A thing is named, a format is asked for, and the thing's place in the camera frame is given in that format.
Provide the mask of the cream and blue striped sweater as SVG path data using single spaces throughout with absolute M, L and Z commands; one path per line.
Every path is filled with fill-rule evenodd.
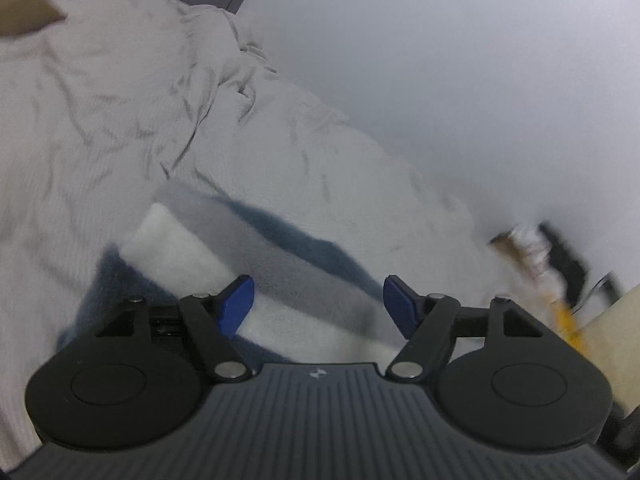
M 242 275 L 253 279 L 255 299 L 233 341 L 249 360 L 386 365 L 404 344 L 381 284 L 340 246 L 180 181 L 165 184 L 140 226 L 105 248 L 61 341 L 128 298 L 169 307 L 189 295 L 214 296 Z

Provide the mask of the white clothing pile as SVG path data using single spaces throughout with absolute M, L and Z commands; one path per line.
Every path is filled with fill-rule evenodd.
M 536 289 L 551 301 L 564 300 L 566 281 L 551 265 L 551 243 L 538 226 L 514 226 L 506 239 L 515 249 L 516 262 Z

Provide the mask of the black clothing pile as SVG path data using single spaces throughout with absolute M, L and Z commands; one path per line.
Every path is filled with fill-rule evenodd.
M 548 221 L 540 222 L 538 231 L 550 244 L 548 255 L 550 266 L 558 271 L 564 280 L 565 302 L 574 308 L 582 299 L 582 292 L 588 278 L 588 268 L 560 232 Z

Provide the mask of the yellow cloth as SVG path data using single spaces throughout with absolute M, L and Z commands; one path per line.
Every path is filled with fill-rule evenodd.
M 574 350 L 582 356 L 587 355 L 584 338 L 576 318 L 570 312 L 570 307 L 561 299 L 551 295 L 542 296 L 544 304 L 548 308 L 553 330 Z

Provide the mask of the cream pillow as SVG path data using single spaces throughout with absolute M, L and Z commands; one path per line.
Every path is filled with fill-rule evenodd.
M 582 330 L 588 358 L 604 374 L 626 414 L 639 406 L 639 289 L 631 289 Z

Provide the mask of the grey bed sheet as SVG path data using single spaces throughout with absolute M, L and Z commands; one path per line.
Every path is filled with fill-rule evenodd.
M 435 190 L 280 77 L 252 31 L 177 0 L 62 0 L 62 22 L 1 44 L 1 463 L 38 444 L 30 375 L 75 322 L 105 248 L 180 181 L 340 246 L 382 286 L 484 307 L 533 287 Z

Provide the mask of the brown pillow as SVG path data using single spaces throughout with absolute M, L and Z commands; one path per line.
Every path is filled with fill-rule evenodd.
M 32 34 L 66 19 L 51 0 L 0 0 L 0 8 L 2 38 Z

